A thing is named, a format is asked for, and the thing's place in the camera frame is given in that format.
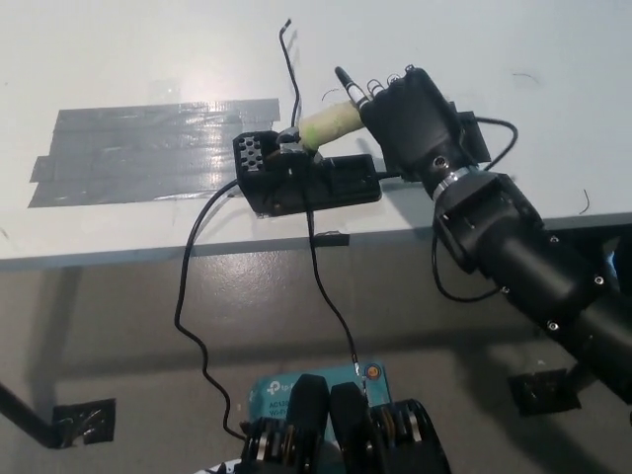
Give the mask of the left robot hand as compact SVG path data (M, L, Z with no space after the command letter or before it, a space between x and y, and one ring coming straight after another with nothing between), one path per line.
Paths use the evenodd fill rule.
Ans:
M236 471L236 466L240 463L240 459L223 461L212 467L201 469L198 474L234 474Z

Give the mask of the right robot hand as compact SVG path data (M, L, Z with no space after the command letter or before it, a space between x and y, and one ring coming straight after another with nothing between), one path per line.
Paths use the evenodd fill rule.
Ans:
M405 181L421 183L432 195L448 175L475 165L464 148L456 111L424 69L409 65L402 77L371 95L342 67L335 74L381 147L385 164Z

